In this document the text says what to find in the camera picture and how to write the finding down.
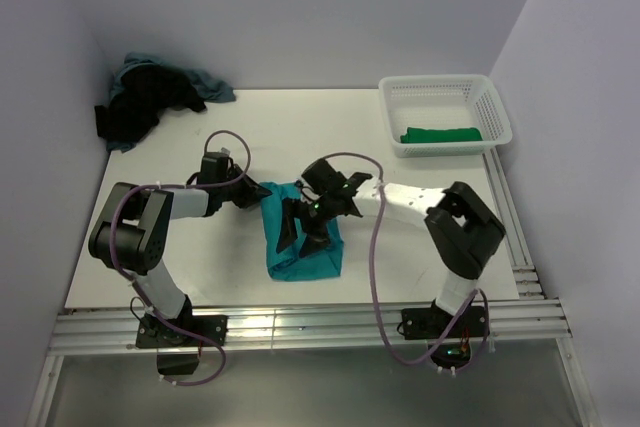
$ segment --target dark clothing pile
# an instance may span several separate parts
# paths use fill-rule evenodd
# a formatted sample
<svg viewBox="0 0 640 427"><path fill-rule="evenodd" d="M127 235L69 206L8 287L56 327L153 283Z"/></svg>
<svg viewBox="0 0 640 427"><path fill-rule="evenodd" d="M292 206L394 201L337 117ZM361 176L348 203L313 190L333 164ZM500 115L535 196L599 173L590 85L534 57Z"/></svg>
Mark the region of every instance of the dark clothing pile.
<svg viewBox="0 0 640 427"><path fill-rule="evenodd" d="M98 136L107 140L108 151L126 152L158 125L164 109L202 112L205 100L231 102L235 95L204 71L183 71L157 57L131 53L116 75L109 107L95 107Z"/></svg>

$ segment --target blue-gray cloth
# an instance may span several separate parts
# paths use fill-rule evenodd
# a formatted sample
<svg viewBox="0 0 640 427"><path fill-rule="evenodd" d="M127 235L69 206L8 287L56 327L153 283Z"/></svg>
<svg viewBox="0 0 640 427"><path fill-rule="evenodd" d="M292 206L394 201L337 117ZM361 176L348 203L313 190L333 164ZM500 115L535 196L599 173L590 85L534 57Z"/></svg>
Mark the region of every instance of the blue-gray cloth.
<svg viewBox="0 0 640 427"><path fill-rule="evenodd" d="M236 100L233 88L229 84L223 80L214 79L202 69L181 69L156 55L144 54L142 52L129 52L124 58L124 65L120 68L113 81L113 87L111 87L111 91L109 92L109 101L124 91L124 87L120 81L122 76L131 69L142 65L159 65L165 69L182 72L187 76L193 88L198 92L198 97L202 100L218 102L220 104Z"/></svg>
<svg viewBox="0 0 640 427"><path fill-rule="evenodd" d="M263 182L260 185L273 192L272 195L262 199L260 202L264 235L267 239L267 270L269 271L269 276L275 280L289 282L339 277L342 271L344 242L340 237L336 219L327 224L331 245L325 250L303 259L298 256L298 252L300 252L307 235L302 232L300 221L296 219L298 239L291 247L278 254L276 246L278 245L282 226L282 199L286 197L299 199L300 192L294 184Z"/></svg>

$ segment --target teal cloth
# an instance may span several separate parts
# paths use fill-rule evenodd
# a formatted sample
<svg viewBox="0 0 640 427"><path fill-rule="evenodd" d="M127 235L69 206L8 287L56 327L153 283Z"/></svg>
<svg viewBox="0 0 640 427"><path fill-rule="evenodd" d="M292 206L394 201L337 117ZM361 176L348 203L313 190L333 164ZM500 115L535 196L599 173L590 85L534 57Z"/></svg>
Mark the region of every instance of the teal cloth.
<svg viewBox="0 0 640 427"><path fill-rule="evenodd" d="M303 259L299 258L298 252L300 252L307 235L302 232L300 221L296 219L297 240L291 247L278 254L276 246L278 245L280 228L282 227L282 199L287 197L299 199L300 192L293 184L263 182L260 185L273 192L272 195L262 199L260 202L264 235L267 239L267 270L269 276L272 279L287 282L339 277L342 271L344 242L340 237L336 219L327 224L331 245L325 250Z"/></svg>

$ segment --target white wall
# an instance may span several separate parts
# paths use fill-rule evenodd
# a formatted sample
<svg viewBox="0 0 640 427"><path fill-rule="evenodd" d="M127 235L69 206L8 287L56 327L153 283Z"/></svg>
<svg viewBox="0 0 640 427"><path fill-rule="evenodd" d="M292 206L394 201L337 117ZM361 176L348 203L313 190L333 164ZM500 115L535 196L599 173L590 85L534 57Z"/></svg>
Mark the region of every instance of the white wall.
<svg viewBox="0 0 640 427"><path fill-rule="evenodd" d="M0 0L0 425L22 425L106 152L110 73L68 0Z"/></svg>
<svg viewBox="0 0 640 427"><path fill-rule="evenodd" d="M501 151L544 286L607 426L640 418L638 0L529 0L491 74Z"/></svg>
<svg viewBox="0 0 640 427"><path fill-rule="evenodd" d="M525 1L76 0L112 68L149 51L249 88L488 74Z"/></svg>

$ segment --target plastic basket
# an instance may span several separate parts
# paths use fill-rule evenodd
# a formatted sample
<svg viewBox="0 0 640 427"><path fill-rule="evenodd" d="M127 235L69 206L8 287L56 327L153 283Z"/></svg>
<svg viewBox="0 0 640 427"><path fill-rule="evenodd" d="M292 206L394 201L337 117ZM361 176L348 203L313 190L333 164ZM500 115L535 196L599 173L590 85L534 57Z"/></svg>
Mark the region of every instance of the plastic basket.
<svg viewBox="0 0 640 427"><path fill-rule="evenodd" d="M481 154L511 140L511 124L493 82L484 75L416 75L380 81L380 104L398 157ZM402 144L407 127L476 127L477 142Z"/></svg>

